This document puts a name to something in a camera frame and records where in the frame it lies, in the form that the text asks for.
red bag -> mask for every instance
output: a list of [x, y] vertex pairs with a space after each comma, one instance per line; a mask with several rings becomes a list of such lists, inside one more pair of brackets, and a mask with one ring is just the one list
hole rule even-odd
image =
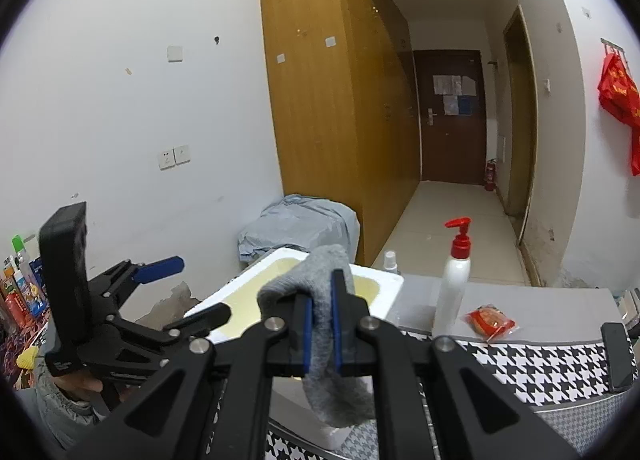
[[631, 173], [640, 175], [640, 129], [631, 130]]
[[600, 104], [618, 121], [632, 128], [631, 173], [640, 174], [640, 95], [618, 52], [605, 46], [606, 57], [598, 90]]

human hand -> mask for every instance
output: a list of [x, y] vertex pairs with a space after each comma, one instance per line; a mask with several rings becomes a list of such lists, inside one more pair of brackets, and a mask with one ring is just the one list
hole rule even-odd
[[60, 377], [52, 377], [53, 383], [71, 398], [71, 400], [90, 400], [95, 393], [102, 391], [102, 382], [87, 369], [78, 370]]

gray sock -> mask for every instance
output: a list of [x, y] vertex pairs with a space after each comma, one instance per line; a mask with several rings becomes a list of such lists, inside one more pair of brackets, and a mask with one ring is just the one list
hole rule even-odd
[[331, 274], [344, 271], [347, 292], [354, 293], [347, 253], [341, 245], [316, 247], [303, 262], [261, 288], [258, 306], [264, 317], [283, 296], [305, 293], [314, 300], [311, 364], [302, 380], [316, 416], [333, 427], [349, 427], [376, 417], [373, 396], [358, 377], [340, 377], [334, 368], [331, 321]]

metal bolt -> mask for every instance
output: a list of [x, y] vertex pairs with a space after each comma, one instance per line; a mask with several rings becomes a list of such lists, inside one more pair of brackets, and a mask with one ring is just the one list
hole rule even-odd
[[366, 315], [360, 318], [360, 326], [365, 330], [375, 330], [380, 326], [380, 319], [371, 315]]
[[211, 343], [208, 340], [204, 339], [204, 337], [198, 337], [189, 343], [189, 350], [194, 354], [204, 354], [209, 350], [210, 346]]
[[277, 332], [278, 330], [282, 330], [284, 328], [284, 319], [281, 317], [269, 317], [264, 322], [264, 326], [267, 328], [267, 330]]
[[456, 347], [456, 342], [449, 336], [441, 335], [436, 339], [434, 345], [436, 345], [436, 348], [441, 352], [450, 352]]

black and white pattern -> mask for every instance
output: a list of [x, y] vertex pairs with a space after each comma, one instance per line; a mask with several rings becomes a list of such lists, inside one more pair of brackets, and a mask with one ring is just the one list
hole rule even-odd
[[270, 429], [264, 444], [264, 460], [324, 460], [324, 457], [307, 451]]
[[562, 404], [609, 393], [602, 342], [548, 346], [458, 343], [526, 404]]
[[[419, 341], [429, 337], [413, 331], [403, 334]], [[604, 344], [531, 345], [513, 343], [487, 344], [460, 340], [458, 343], [471, 352], [503, 384], [510, 387], [520, 400], [542, 407], [563, 402], [579, 402], [594, 396], [609, 395]], [[633, 355], [634, 380], [638, 368]], [[420, 386], [420, 395], [430, 427], [434, 454], [439, 460], [433, 424]], [[579, 452], [587, 446], [609, 422], [623, 401], [621, 395], [599, 399], [596, 404], [542, 411], [540, 416]], [[284, 432], [270, 422], [265, 442], [265, 460], [375, 460], [378, 458], [376, 422], [355, 426], [341, 448], [322, 451], [307, 445], [293, 433]]]

